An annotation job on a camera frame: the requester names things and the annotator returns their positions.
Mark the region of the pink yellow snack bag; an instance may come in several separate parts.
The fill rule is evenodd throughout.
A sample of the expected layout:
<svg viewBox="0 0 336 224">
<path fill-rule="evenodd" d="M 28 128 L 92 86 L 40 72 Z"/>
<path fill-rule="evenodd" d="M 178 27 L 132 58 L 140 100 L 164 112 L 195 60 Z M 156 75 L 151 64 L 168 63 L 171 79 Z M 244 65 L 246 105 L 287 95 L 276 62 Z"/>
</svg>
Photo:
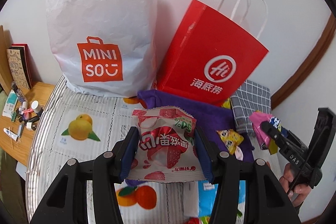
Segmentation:
<svg viewBox="0 0 336 224">
<path fill-rule="evenodd" d="M 252 123 L 252 129 L 256 135 L 258 144 L 262 150 L 268 150 L 271 155 L 278 151 L 278 146 L 269 134 L 270 127 L 274 127 L 279 132 L 282 130 L 281 121 L 272 114 L 262 113 L 260 111 L 253 112 L 249 119 Z"/>
</svg>

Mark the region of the pale pink pastry pack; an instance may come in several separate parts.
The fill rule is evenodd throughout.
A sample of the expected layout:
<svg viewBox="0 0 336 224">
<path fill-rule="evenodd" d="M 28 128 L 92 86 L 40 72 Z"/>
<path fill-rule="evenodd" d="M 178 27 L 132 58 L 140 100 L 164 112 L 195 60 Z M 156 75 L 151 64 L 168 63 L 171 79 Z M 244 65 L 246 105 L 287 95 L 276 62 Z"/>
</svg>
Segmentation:
<svg viewBox="0 0 336 224">
<path fill-rule="evenodd" d="M 236 147 L 234 154 L 236 159 L 243 161 L 244 155 L 239 146 Z"/>
</svg>

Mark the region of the yellow triangular snack bag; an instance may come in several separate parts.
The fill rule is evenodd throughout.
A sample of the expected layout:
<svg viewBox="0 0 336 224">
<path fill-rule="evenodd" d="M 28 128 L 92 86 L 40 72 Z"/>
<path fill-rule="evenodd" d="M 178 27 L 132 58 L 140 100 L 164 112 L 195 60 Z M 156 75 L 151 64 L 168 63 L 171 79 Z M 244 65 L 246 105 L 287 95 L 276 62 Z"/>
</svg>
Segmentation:
<svg viewBox="0 0 336 224">
<path fill-rule="evenodd" d="M 239 146 L 244 140 L 239 133 L 232 129 L 217 130 L 217 133 L 231 155 L 235 153 L 237 146 Z"/>
</svg>

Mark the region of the red gold snack pack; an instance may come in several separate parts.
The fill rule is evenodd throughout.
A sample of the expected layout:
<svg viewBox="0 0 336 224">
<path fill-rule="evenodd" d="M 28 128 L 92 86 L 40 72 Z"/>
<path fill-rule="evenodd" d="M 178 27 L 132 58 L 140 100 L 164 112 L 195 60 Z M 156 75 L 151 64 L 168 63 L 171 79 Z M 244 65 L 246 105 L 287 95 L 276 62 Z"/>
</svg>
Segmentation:
<svg viewBox="0 0 336 224">
<path fill-rule="evenodd" d="M 190 217 L 185 224 L 201 224 L 202 222 L 200 221 L 199 218 L 195 217 Z"/>
</svg>

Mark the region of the strawberry white snack bag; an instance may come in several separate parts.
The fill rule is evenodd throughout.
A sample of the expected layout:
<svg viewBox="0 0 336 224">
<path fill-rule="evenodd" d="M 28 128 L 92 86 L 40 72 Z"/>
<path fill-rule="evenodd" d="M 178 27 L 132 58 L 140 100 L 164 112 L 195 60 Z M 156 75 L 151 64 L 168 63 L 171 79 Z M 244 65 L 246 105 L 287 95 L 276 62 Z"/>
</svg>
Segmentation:
<svg viewBox="0 0 336 224">
<path fill-rule="evenodd" d="M 129 180 L 160 183 L 205 179 L 195 148 L 197 120 L 175 106 L 134 109 L 138 150 Z"/>
</svg>

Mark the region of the grey checked folded cloth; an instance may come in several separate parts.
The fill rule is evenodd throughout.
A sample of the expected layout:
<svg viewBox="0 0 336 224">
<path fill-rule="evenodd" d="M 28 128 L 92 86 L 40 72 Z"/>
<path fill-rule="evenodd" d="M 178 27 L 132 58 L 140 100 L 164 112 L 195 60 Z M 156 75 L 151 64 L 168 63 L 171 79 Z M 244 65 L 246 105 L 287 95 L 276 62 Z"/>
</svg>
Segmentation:
<svg viewBox="0 0 336 224">
<path fill-rule="evenodd" d="M 256 111 L 270 114 L 270 89 L 256 82 L 245 80 L 230 96 L 230 102 L 237 132 L 255 136 L 249 116 Z"/>
</svg>

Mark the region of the blue tissue pack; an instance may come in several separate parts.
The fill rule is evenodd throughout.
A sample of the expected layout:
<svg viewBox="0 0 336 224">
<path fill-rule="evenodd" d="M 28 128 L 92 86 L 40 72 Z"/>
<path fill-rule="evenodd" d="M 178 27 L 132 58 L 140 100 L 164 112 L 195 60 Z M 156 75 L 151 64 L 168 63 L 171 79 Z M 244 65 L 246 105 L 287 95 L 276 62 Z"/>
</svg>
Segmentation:
<svg viewBox="0 0 336 224">
<path fill-rule="evenodd" d="M 208 181 L 198 182 L 198 217 L 209 217 L 211 215 L 215 197 L 217 194 L 218 184 L 210 184 Z M 243 207 L 245 204 L 245 181 L 239 182 L 239 207 L 237 212 L 238 219 L 243 217 Z"/>
</svg>

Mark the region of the wooden bedside table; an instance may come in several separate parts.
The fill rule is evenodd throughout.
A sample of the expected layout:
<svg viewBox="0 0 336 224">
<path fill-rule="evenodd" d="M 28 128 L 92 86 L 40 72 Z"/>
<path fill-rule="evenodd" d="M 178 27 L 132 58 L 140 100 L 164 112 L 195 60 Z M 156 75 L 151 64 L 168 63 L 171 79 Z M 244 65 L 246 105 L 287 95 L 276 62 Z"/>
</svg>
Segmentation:
<svg viewBox="0 0 336 224">
<path fill-rule="evenodd" d="M 55 86 L 51 84 L 36 82 L 30 90 L 22 89 L 22 91 L 29 103 L 37 100 L 42 106 L 45 106 L 54 87 Z M 10 118 L 1 115 L 0 145 L 1 148 L 15 160 L 24 166 L 27 166 L 35 132 L 24 128 L 22 136 L 18 138 L 17 141 L 14 141 L 3 132 L 4 128 L 9 128 L 13 133 L 17 133 L 19 125 L 20 123 L 18 119 L 16 119 L 15 122 L 12 122 Z"/>
</svg>

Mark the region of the purple towel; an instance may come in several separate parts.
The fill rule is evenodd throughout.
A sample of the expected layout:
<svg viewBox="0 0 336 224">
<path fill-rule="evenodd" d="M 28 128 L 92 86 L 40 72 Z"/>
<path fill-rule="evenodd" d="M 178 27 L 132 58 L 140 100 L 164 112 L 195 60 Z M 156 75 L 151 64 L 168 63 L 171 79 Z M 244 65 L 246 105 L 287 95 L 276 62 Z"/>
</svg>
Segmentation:
<svg viewBox="0 0 336 224">
<path fill-rule="evenodd" d="M 230 109 L 216 107 L 207 103 L 188 100 L 169 93 L 157 90 L 140 91 L 137 95 L 144 103 L 143 109 L 153 109 L 156 107 L 175 106 L 192 115 L 196 120 L 195 128 L 201 128 L 207 139 L 213 142 L 219 151 L 227 151 L 225 144 L 221 141 L 217 130 L 234 129 L 233 113 Z M 246 134 L 241 134 L 244 138 L 239 145 L 243 152 L 245 162 L 252 162 L 252 144 Z"/>
</svg>

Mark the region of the white ointment tube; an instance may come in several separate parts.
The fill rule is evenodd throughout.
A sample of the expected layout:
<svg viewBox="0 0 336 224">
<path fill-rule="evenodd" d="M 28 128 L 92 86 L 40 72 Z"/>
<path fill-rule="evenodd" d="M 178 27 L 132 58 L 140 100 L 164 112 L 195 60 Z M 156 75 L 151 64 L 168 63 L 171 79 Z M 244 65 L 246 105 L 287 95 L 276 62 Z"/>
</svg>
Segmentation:
<svg viewBox="0 0 336 224">
<path fill-rule="evenodd" d="M 4 128 L 3 132 L 11 137 L 11 139 L 13 139 L 13 141 L 17 141 L 18 140 L 18 135 L 16 133 L 13 133 L 11 130 L 9 130 L 8 128 Z"/>
</svg>

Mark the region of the teal white tube box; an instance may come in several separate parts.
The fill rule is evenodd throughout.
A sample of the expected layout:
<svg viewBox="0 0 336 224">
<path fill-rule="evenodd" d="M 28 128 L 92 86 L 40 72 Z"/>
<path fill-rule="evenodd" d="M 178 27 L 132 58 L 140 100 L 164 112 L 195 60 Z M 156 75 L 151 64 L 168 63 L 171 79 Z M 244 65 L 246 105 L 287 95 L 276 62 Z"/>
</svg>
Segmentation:
<svg viewBox="0 0 336 224">
<path fill-rule="evenodd" d="M 2 116 L 3 117 L 7 117 L 7 118 L 11 118 L 12 117 L 12 113 L 15 111 L 15 106 L 18 102 L 18 97 L 15 94 L 15 92 L 13 90 L 10 91 L 7 100 L 5 102 L 5 106 L 2 110 Z"/>
</svg>

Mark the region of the patterned book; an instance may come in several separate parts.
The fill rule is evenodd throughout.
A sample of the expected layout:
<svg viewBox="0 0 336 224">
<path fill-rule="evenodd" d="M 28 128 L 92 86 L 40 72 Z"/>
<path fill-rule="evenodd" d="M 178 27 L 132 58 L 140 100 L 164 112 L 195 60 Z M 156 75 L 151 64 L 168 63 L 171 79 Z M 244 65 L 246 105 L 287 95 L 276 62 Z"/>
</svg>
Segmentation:
<svg viewBox="0 0 336 224">
<path fill-rule="evenodd" d="M 32 88 L 29 65 L 29 48 L 27 44 L 12 44 L 7 50 L 7 60 L 15 83 L 27 90 Z"/>
</svg>

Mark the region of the wooden headboard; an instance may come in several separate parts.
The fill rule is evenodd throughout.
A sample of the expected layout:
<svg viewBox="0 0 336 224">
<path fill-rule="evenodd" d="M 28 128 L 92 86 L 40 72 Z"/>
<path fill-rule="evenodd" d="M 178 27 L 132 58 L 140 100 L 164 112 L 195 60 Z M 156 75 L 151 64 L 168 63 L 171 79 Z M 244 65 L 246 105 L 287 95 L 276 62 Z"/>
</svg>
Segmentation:
<svg viewBox="0 0 336 224">
<path fill-rule="evenodd" d="M 7 59 L 7 45 L 5 41 L 3 26 L 1 26 L 0 43 L 1 86 L 3 87 L 3 90 L 7 94 L 9 94 L 9 92 L 11 91 L 11 83 L 13 82 L 13 77 L 11 75 Z"/>
</svg>

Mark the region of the white Miniso plastic bag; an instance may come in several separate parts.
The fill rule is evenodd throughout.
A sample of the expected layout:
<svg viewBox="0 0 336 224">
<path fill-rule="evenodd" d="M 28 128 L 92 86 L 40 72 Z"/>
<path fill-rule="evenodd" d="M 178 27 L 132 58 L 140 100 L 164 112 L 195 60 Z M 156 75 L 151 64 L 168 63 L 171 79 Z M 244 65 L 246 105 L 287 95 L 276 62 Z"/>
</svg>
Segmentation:
<svg viewBox="0 0 336 224">
<path fill-rule="evenodd" d="M 46 0 L 51 51 L 74 92 L 133 97 L 156 74 L 157 0 Z"/>
</svg>

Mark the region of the brown wooden door frame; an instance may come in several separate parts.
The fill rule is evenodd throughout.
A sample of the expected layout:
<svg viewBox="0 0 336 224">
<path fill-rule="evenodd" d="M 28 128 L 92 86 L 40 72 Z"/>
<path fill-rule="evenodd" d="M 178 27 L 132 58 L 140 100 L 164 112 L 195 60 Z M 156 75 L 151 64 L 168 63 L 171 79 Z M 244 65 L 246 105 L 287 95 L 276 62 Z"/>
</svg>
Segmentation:
<svg viewBox="0 0 336 224">
<path fill-rule="evenodd" d="M 335 16 L 329 20 L 314 48 L 298 67 L 295 73 L 271 96 L 271 106 L 275 109 L 286 100 L 311 74 L 328 50 L 335 35 Z"/>
</svg>

